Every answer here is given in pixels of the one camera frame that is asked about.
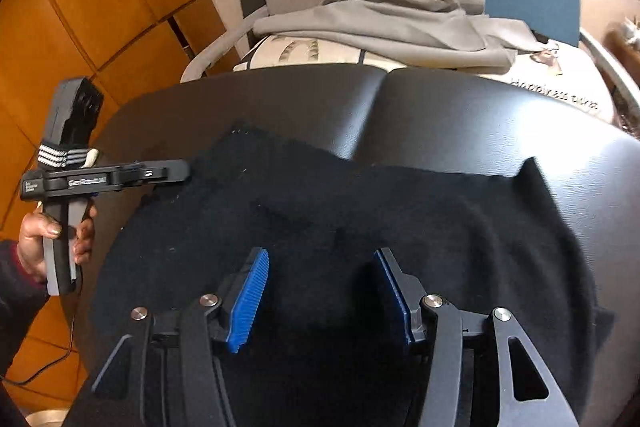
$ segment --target wire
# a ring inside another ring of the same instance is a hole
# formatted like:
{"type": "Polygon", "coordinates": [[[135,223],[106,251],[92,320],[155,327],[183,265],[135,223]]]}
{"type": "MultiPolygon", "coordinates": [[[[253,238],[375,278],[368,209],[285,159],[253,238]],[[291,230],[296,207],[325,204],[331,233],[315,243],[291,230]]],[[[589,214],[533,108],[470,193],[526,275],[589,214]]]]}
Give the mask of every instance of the wire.
{"type": "Polygon", "coordinates": [[[76,314],[78,313],[78,306],[80,305],[80,296],[82,294],[82,267],[78,266],[77,267],[78,270],[78,275],[79,275],[79,287],[78,287],[78,302],[76,302],[76,308],[74,309],[74,314],[71,317],[71,325],[69,326],[69,345],[66,348],[65,354],[62,355],[61,357],[59,357],[58,359],[52,360],[51,362],[47,363],[46,365],[43,365],[41,368],[39,368],[39,370],[37,370],[35,373],[33,373],[33,375],[31,375],[29,378],[27,378],[26,380],[22,380],[22,381],[15,381],[15,380],[11,380],[10,378],[7,378],[4,375],[0,375],[0,381],[6,382],[10,385],[14,385],[15,387],[24,387],[26,385],[29,385],[32,381],[34,381],[36,378],[38,378],[42,373],[44,373],[47,369],[50,369],[51,367],[53,367],[54,365],[63,362],[64,360],[66,360],[68,358],[69,355],[71,355],[71,351],[74,345],[74,325],[76,323],[76,314]]]}

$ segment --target gray armrest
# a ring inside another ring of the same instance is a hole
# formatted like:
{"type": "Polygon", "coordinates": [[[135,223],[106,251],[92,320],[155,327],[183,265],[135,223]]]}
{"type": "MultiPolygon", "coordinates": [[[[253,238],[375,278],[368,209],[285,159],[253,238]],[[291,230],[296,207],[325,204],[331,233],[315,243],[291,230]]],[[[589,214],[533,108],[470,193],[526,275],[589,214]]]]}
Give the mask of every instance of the gray armrest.
{"type": "Polygon", "coordinates": [[[626,102],[629,116],[634,119],[635,123],[640,123],[640,88],[638,84],[618,62],[617,58],[583,28],[580,28],[580,42],[587,47],[596,64],[607,73],[616,85],[616,89],[626,102]]]}
{"type": "Polygon", "coordinates": [[[209,46],[204,48],[196,57],[189,63],[180,79],[180,83],[191,82],[197,80],[202,76],[202,73],[210,66],[215,64],[222,58],[226,52],[234,47],[246,33],[254,27],[254,23],[269,15],[269,10],[266,6],[258,8],[251,15],[242,19],[242,22],[237,28],[226,31],[214,40],[209,46]]]}

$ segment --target metal screw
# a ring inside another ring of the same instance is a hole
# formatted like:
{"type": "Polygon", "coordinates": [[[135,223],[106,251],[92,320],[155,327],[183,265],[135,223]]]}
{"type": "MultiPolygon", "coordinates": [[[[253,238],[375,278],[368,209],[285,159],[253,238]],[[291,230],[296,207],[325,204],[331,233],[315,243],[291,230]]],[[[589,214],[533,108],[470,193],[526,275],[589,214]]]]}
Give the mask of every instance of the metal screw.
{"type": "Polygon", "coordinates": [[[149,314],[149,311],[144,306],[138,306],[137,308],[133,308],[131,310],[131,318],[135,321],[141,321],[142,319],[146,319],[146,316],[149,314]]]}
{"type": "Polygon", "coordinates": [[[207,293],[206,295],[200,297],[200,305],[204,306],[205,308],[211,308],[216,304],[218,304],[218,296],[213,295],[213,293],[207,293]]]}
{"type": "Polygon", "coordinates": [[[425,295],[422,298],[422,305],[429,308],[439,308],[442,306],[442,297],[439,295],[425,295]]]}
{"type": "Polygon", "coordinates": [[[506,322],[511,318],[511,312],[507,308],[496,308],[494,315],[496,319],[502,322],[506,322]]]}

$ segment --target gray cloth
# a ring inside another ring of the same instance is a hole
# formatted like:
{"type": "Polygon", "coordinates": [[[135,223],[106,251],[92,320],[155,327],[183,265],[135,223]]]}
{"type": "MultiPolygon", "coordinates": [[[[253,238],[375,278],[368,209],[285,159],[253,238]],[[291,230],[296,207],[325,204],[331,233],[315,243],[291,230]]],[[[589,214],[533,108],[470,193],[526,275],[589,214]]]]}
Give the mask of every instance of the gray cloth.
{"type": "Polygon", "coordinates": [[[484,0],[324,0],[256,21],[257,36],[340,42],[410,66],[511,68],[543,49],[522,21],[482,14],[484,0]]]}

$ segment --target hand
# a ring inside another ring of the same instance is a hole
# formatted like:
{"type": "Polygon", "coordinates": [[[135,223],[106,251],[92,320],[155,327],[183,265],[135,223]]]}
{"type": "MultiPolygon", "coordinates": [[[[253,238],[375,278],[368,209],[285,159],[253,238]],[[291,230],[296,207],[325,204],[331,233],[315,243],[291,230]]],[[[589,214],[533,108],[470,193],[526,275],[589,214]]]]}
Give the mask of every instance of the hand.
{"type": "MultiPolygon", "coordinates": [[[[76,240],[72,246],[76,264],[85,264],[91,257],[95,237],[93,218],[97,214],[98,211],[92,201],[89,207],[89,217],[76,228],[76,240]]],[[[39,283],[47,280],[42,238],[55,239],[61,231],[60,224],[47,214],[43,214],[41,206],[22,218],[20,239],[16,247],[18,260],[27,273],[39,283]]]]}

